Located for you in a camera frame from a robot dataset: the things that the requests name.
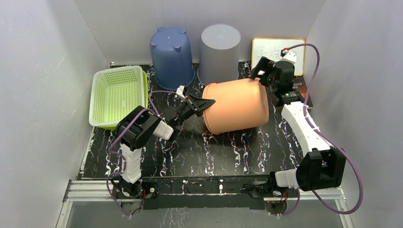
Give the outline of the orange plastic bucket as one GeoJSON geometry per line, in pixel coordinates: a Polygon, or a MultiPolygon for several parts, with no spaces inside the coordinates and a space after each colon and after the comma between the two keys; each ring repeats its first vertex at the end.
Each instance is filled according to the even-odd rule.
{"type": "Polygon", "coordinates": [[[206,127],[212,134],[259,127],[269,120],[266,87],[257,79],[209,84],[202,98],[215,100],[203,112],[206,127]]]}

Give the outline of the grey plastic bucket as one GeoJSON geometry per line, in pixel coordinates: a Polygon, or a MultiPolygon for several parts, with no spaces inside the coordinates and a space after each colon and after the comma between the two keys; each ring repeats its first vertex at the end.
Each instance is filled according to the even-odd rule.
{"type": "Polygon", "coordinates": [[[201,33],[198,79],[205,86],[238,79],[240,32],[227,24],[214,24],[201,33]]]}

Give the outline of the blue plastic bucket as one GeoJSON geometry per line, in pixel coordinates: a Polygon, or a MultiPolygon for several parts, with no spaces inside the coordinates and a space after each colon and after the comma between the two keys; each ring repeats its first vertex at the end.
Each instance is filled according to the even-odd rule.
{"type": "Polygon", "coordinates": [[[186,30],[159,27],[150,39],[150,52],[157,85],[168,91],[189,86],[195,79],[192,50],[186,30]]]}

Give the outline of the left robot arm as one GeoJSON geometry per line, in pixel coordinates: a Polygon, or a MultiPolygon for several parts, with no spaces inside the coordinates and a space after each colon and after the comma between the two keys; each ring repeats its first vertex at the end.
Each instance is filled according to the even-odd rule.
{"type": "Polygon", "coordinates": [[[192,95],[182,97],[183,103],[176,116],[168,123],[149,108],[141,105],[124,117],[116,126],[116,142],[121,145],[122,171],[111,182],[124,195],[137,198],[142,192],[141,154],[152,136],[166,141],[174,141],[184,121],[203,112],[216,103],[214,99],[197,98],[192,95]]]}

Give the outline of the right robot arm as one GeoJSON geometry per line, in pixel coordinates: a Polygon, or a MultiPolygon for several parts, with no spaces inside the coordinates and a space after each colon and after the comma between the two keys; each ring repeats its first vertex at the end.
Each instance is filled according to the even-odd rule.
{"type": "Polygon", "coordinates": [[[281,108],[304,156],[296,169],[272,171],[265,183],[244,184],[243,190],[253,198],[279,197],[288,189],[311,191],[341,185],[346,158],[317,133],[319,128],[309,116],[303,96],[293,89],[294,69],[289,61],[274,62],[262,57],[250,75],[270,89],[275,106],[281,108]]]}

